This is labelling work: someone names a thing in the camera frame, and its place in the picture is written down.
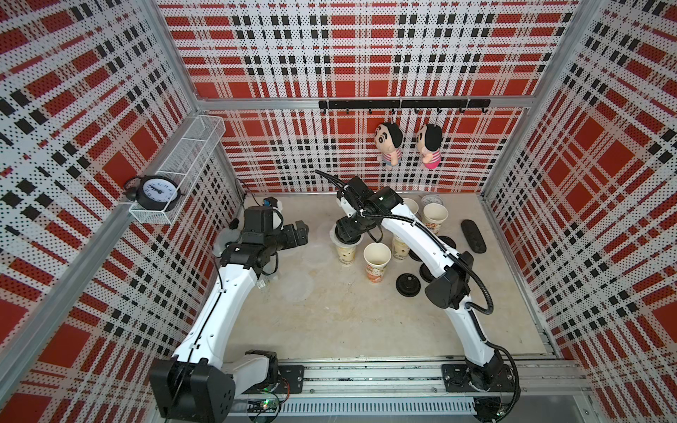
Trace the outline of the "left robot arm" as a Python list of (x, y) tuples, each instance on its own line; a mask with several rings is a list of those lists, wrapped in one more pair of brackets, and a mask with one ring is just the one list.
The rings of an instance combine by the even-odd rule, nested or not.
[(222, 422), (234, 400), (248, 390), (272, 391), (280, 382), (276, 352), (249, 350), (224, 361), (243, 304), (269, 262), (282, 250), (304, 246), (309, 226), (285, 222), (278, 208), (244, 210), (242, 228), (228, 229), (217, 241), (217, 278), (206, 305), (170, 358), (153, 362), (149, 382), (160, 417), (188, 422)]

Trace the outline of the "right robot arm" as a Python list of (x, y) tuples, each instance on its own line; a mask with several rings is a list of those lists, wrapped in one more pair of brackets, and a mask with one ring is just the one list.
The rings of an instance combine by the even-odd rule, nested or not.
[(374, 192), (359, 177), (344, 182), (325, 178), (337, 188), (337, 201), (346, 214), (335, 234), (342, 243), (355, 243), (374, 228), (397, 236), (428, 267), (434, 279), (425, 288), (432, 304), (442, 309), (456, 331), (465, 353), (467, 381), (476, 391), (492, 391), (510, 377), (521, 392), (517, 365), (507, 350), (488, 340), (477, 313), (490, 315), (494, 303), (481, 278), (462, 254), (440, 240), (391, 188)]

